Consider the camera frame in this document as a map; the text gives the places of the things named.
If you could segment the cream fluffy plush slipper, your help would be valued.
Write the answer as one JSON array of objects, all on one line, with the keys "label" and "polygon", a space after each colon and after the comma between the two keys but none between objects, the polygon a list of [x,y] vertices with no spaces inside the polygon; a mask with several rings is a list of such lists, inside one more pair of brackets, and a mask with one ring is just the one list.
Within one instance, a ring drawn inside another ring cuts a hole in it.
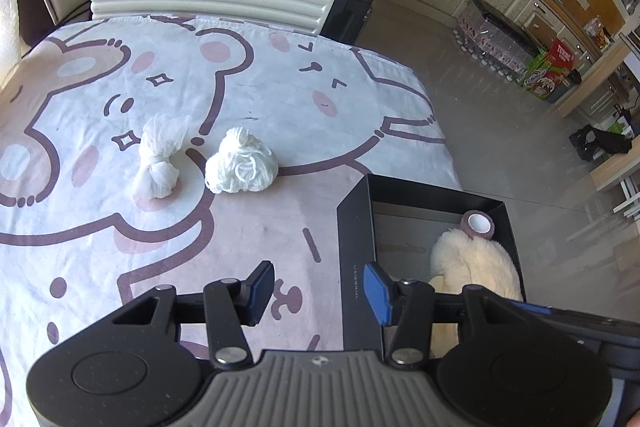
[{"label": "cream fluffy plush slipper", "polygon": [[484,286],[495,294],[523,301],[520,277],[508,252],[497,242],[451,230],[437,239],[431,252],[435,291],[458,295],[465,285]]}]

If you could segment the black open storage box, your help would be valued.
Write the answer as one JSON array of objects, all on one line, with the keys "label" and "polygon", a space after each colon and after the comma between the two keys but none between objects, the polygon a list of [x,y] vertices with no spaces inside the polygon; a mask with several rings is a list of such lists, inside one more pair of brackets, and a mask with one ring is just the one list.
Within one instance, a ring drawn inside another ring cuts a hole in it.
[{"label": "black open storage box", "polygon": [[431,184],[367,174],[336,207],[340,253],[343,347],[385,351],[383,329],[363,290],[363,268],[378,262],[393,279],[431,280],[431,251],[439,236],[468,211],[486,213],[494,239],[522,272],[506,204]]}]

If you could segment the bear print bed sheet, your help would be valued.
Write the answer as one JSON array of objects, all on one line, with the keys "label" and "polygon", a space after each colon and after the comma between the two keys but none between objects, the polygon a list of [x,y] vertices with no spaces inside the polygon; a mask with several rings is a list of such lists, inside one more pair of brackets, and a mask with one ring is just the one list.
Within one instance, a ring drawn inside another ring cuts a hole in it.
[{"label": "bear print bed sheet", "polygon": [[[190,117],[174,191],[132,196],[143,126]],[[243,127],[277,157],[261,192],[214,194],[205,164]],[[458,186],[413,71],[369,50],[213,17],[66,26],[1,92],[1,421],[36,423],[35,361],[162,284],[196,293],[270,260],[250,347],[342,347],[336,207],[368,173]]]}]

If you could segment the knotted white plastic bag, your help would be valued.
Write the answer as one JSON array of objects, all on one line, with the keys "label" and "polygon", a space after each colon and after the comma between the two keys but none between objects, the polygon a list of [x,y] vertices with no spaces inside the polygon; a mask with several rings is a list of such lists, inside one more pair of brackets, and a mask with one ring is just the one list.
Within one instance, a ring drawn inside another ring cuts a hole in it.
[{"label": "knotted white plastic bag", "polygon": [[171,164],[171,157],[181,150],[189,124],[189,116],[156,114],[143,126],[139,169],[131,184],[132,196],[163,199],[174,191],[179,170]]}]

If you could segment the wooden table with white legs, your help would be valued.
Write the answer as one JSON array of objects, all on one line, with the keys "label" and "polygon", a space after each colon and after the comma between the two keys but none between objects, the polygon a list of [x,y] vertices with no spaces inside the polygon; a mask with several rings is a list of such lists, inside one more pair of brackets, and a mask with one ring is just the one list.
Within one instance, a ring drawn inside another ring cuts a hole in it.
[{"label": "wooden table with white legs", "polygon": [[[578,109],[629,57],[631,63],[636,63],[631,72],[634,78],[639,79],[639,48],[631,38],[619,34],[612,46],[587,70],[586,75],[582,77],[582,83],[554,104],[558,114],[566,117]],[[620,187],[625,200],[618,204],[613,212],[621,213],[625,218],[636,222],[639,221],[639,184],[632,176],[638,171],[639,138],[635,136],[627,153],[611,155],[590,172],[592,183],[598,192],[606,191],[615,185]]]}]

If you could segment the red green carton box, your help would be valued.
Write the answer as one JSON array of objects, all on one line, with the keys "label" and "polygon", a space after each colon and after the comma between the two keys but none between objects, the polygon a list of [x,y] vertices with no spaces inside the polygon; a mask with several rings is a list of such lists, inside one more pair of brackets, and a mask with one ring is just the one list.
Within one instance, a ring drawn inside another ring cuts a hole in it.
[{"label": "red green carton box", "polygon": [[555,38],[548,49],[529,62],[518,84],[537,98],[547,100],[573,69],[574,62],[572,48],[564,40]]}]

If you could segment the shrink-wrapped water bottle pack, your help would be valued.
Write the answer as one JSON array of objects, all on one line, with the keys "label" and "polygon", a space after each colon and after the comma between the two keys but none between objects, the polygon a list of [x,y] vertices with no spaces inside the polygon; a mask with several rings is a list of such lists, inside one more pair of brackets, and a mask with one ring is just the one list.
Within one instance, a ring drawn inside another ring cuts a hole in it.
[{"label": "shrink-wrapped water bottle pack", "polygon": [[469,0],[454,38],[464,52],[509,81],[522,82],[540,47],[525,30],[484,0]]}]

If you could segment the white paper towel sheet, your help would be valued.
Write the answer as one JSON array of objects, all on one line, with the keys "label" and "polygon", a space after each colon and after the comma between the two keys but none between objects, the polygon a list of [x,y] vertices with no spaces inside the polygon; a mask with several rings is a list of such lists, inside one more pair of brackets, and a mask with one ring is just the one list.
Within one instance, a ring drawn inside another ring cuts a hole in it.
[{"label": "white paper towel sheet", "polygon": [[22,60],[17,0],[0,0],[0,82],[4,87]]}]

